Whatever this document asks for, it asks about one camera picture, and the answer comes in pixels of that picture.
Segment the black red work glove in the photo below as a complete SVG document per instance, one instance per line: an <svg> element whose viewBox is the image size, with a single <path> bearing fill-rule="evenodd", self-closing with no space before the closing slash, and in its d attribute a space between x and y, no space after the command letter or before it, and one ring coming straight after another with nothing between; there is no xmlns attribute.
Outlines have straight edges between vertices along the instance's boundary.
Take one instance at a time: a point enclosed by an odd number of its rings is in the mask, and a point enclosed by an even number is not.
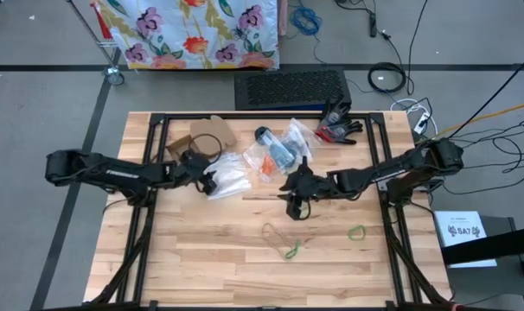
<svg viewBox="0 0 524 311"><path fill-rule="evenodd" d="M315 134L327 143L355 145L356 140L348 136L360 132L363 132L363 127L359 121L347 120L329 125L319 124Z"/></svg>

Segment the stack of clear zip bags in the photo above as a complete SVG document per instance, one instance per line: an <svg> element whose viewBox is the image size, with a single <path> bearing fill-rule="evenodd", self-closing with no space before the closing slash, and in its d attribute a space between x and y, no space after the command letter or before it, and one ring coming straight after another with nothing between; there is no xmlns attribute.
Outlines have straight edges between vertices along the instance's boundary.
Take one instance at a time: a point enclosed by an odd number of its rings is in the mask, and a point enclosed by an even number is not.
<svg viewBox="0 0 524 311"><path fill-rule="evenodd" d="M205 173L213 174L216 189L208 196L216 200L250 190L252 183L248 179L243 156L234 152L227 152L210 164Z"/></svg>

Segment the grey black work glove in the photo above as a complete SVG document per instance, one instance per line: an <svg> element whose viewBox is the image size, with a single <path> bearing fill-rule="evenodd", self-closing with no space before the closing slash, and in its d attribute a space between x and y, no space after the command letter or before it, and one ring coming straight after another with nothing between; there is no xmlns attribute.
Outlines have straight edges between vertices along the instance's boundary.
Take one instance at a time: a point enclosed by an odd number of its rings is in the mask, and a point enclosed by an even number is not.
<svg viewBox="0 0 524 311"><path fill-rule="evenodd" d="M349 113L350 109L351 104L343 103L341 98L335 102L328 98L323 107L319 124L322 126L337 124Z"/></svg>

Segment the white paper sign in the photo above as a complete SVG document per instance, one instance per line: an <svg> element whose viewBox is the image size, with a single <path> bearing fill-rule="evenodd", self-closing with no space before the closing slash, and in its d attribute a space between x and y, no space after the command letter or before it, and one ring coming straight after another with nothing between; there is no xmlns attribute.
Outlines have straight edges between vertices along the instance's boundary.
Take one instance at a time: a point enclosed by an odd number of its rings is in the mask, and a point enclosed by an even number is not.
<svg viewBox="0 0 524 311"><path fill-rule="evenodd" d="M443 247L487 237L477 211L436 211L434 220Z"/></svg>

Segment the white floral cloth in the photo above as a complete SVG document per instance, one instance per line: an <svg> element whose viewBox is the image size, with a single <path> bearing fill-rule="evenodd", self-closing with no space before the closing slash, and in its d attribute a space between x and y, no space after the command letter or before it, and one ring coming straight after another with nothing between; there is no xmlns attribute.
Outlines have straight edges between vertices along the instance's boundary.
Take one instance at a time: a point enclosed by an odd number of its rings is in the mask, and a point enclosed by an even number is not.
<svg viewBox="0 0 524 311"><path fill-rule="evenodd" d="M277 0L91 0L131 69L279 68Z"/></svg>

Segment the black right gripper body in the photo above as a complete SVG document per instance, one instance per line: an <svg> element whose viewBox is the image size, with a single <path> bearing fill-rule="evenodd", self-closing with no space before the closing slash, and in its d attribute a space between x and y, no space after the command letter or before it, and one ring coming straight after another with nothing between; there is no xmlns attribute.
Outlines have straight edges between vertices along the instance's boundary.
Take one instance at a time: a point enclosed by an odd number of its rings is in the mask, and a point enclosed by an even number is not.
<svg viewBox="0 0 524 311"><path fill-rule="evenodd" d="M300 185L294 191L286 191L294 194L302 200L321 200L331 197L331 186L329 181L322 176L310 172L301 178Z"/></svg>

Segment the grey cart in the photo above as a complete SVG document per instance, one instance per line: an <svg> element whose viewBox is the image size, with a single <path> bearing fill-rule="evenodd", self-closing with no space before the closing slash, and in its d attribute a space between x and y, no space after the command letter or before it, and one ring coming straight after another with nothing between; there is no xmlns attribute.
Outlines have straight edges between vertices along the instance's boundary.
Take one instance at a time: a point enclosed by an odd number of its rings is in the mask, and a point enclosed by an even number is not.
<svg viewBox="0 0 524 311"><path fill-rule="evenodd" d="M479 215L487 237L443 247L456 292L518 295L524 301L524 229L511 218Z"/></svg>

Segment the large tan rubber band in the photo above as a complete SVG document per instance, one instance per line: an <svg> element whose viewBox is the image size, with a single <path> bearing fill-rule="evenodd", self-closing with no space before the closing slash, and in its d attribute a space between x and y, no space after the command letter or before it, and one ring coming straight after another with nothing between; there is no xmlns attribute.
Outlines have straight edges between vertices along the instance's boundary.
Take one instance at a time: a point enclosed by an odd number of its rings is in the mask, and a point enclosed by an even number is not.
<svg viewBox="0 0 524 311"><path fill-rule="evenodd" d="M294 244L279 230L277 230L272 224L265 223L261 227L261 237L284 261L288 261L284 258L284 255Z"/></svg>

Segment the white power strip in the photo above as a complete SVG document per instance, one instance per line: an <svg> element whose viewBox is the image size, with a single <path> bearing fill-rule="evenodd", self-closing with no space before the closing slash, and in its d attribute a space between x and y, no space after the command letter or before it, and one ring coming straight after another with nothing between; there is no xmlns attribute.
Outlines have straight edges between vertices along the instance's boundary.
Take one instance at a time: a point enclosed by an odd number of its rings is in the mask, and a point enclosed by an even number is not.
<svg viewBox="0 0 524 311"><path fill-rule="evenodd" d="M423 134L427 129L427 125L430 121L430 118L431 118L430 112L427 112L427 111L423 112L417 124L414 126L413 131L420 135Z"/></svg>

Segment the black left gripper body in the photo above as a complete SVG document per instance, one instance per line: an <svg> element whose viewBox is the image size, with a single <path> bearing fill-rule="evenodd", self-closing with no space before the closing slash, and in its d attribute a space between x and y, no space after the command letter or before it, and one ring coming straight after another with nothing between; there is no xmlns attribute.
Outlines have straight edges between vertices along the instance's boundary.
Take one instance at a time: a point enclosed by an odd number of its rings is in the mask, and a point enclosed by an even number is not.
<svg viewBox="0 0 524 311"><path fill-rule="evenodd" d="M181 154L180 161L177 167L177 181L180 184L187 185L197 181L208 184L212 180L213 174L205 172L210 161L203 155L186 150Z"/></svg>

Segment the pink cloth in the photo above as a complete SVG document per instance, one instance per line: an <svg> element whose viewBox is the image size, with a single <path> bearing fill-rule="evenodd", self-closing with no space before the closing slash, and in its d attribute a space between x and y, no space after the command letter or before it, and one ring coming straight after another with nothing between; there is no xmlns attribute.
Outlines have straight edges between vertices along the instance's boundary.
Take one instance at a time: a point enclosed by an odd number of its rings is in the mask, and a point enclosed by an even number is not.
<svg viewBox="0 0 524 311"><path fill-rule="evenodd" d="M277 0L278 3L278 35L285 36L288 25L288 0Z"/></svg>

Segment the black computer case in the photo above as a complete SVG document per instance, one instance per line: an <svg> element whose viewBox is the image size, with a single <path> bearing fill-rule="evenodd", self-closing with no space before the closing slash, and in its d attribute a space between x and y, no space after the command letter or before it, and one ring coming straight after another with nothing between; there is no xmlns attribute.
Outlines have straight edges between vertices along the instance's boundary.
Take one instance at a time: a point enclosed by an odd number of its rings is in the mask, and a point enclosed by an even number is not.
<svg viewBox="0 0 524 311"><path fill-rule="evenodd" d="M336 100L352 105L344 71L337 67L234 76L237 111L316 111L328 101L335 103Z"/></svg>

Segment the open cardboard box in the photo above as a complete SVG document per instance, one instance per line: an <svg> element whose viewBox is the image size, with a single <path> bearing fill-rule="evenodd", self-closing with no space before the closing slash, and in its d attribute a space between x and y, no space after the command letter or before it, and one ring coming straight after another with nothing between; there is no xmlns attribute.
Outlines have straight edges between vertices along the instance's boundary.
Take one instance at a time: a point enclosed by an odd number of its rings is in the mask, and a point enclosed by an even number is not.
<svg viewBox="0 0 524 311"><path fill-rule="evenodd" d="M236 143L237 139L227 122L219 116L212 115L190 122L189 133L179 136L166 146L166 150L176 161L180 161L181 154L186 150L213 158Z"/></svg>

